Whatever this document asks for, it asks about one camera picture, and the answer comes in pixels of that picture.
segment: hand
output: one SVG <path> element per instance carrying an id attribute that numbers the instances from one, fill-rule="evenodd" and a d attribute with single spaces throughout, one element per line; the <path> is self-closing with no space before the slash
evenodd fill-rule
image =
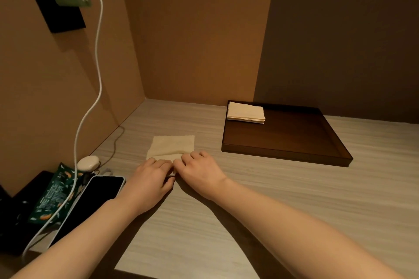
<path id="1" fill-rule="evenodd" d="M 216 193 L 228 180 L 214 158 L 206 151 L 192 151 L 191 154 L 182 155 L 182 160 L 173 161 L 182 179 L 200 195 L 214 201 Z"/>
<path id="2" fill-rule="evenodd" d="M 118 194 L 117 199 L 133 210 L 135 217 L 153 208 L 173 188 L 175 177 L 164 179 L 173 167 L 169 160 L 150 158 L 141 164 Z"/>

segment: left hand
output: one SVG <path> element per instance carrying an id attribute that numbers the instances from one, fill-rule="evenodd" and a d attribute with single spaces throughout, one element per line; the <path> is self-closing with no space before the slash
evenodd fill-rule
<path id="1" fill-rule="evenodd" d="M 116 199 L 132 209 L 135 216 L 148 211 L 173 188 L 174 176 L 164 183 L 172 167 L 169 160 L 148 159 L 135 170 Z"/>

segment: wall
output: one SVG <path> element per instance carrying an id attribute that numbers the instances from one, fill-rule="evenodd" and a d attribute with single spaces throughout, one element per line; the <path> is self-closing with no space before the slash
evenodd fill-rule
<path id="1" fill-rule="evenodd" d="M 145 95 L 251 101 L 270 0 L 125 0 Z"/>
<path id="2" fill-rule="evenodd" d="M 255 101 L 419 122 L 417 0 L 272 0 Z"/>
<path id="3" fill-rule="evenodd" d="M 144 99 L 124 0 L 103 0 L 99 44 L 103 97 L 82 128 L 91 153 Z M 0 0 L 0 184 L 11 194 L 60 161 L 72 164 L 81 117 L 98 93 L 93 47 L 98 1 L 86 29 L 53 35 L 35 0 Z"/>

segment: forearm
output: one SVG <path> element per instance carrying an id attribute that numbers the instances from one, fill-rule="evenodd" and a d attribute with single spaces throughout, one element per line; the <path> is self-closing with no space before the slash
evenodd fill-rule
<path id="1" fill-rule="evenodd" d="M 215 202 L 305 278 L 401 278 L 348 237 L 301 211 L 226 180 Z"/>
<path id="2" fill-rule="evenodd" d="M 87 278 L 136 216 L 119 201 L 106 202 L 13 278 Z"/>

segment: finger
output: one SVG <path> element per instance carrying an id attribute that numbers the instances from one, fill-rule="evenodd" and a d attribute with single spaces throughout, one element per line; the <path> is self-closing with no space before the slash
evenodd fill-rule
<path id="1" fill-rule="evenodd" d="M 206 152 L 206 151 L 204 151 L 204 150 L 202 150 L 199 154 L 200 154 L 200 155 L 202 155 L 204 158 L 206 158 L 206 157 L 209 157 L 209 156 L 210 156 L 210 154 L 209 154 L 209 153 L 207 153 L 207 152 Z"/>
<path id="2" fill-rule="evenodd" d="M 161 188 L 163 191 L 163 194 L 166 194 L 167 192 L 169 192 L 173 188 L 174 183 L 175 183 L 175 177 L 172 176 L 171 178 L 169 178 L 169 180 L 167 180 L 167 182 Z"/>
<path id="3" fill-rule="evenodd" d="M 200 155 L 196 151 L 192 151 L 191 152 L 191 157 L 194 158 L 194 159 L 199 159 L 199 158 L 202 158 L 202 155 Z"/>
<path id="4" fill-rule="evenodd" d="M 180 175 L 182 175 L 184 169 L 186 168 L 186 166 L 180 159 L 173 160 L 173 166 L 175 167 L 176 171 L 179 172 Z"/>
<path id="5" fill-rule="evenodd" d="M 186 163 L 186 165 L 188 163 L 190 163 L 192 161 L 192 157 L 189 153 L 185 153 L 182 155 L 182 161 Z"/>
<path id="6" fill-rule="evenodd" d="M 165 163 L 167 163 L 167 162 L 171 162 L 170 160 L 157 160 L 155 163 L 153 163 L 151 166 L 153 167 L 153 168 L 159 168 L 159 167 L 161 167 L 162 165 L 164 165 Z"/>
<path id="7" fill-rule="evenodd" d="M 148 166 L 150 166 L 150 165 L 152 165 L 153 163 L 155 163 L 156 162 L 156 159 L 154 159 L 154 158 L 148 158 L 147 160 L 145 160 L 142 164 L 140 164 L 139 166 L 143 166 L 144 168 L 145 167 L 148 167 Z"/>
<path id="8" fill-rule="evenodd" d="M 163 163 L 163 165 L 160 167 L 160 170 L 163 173 L 162 174 L 163 179 L 166 177 L 166 175 L 169 173 L 170 169 L 172 168 L 173 168 L 173 163 L 171 163 L 170 161 Z"/>

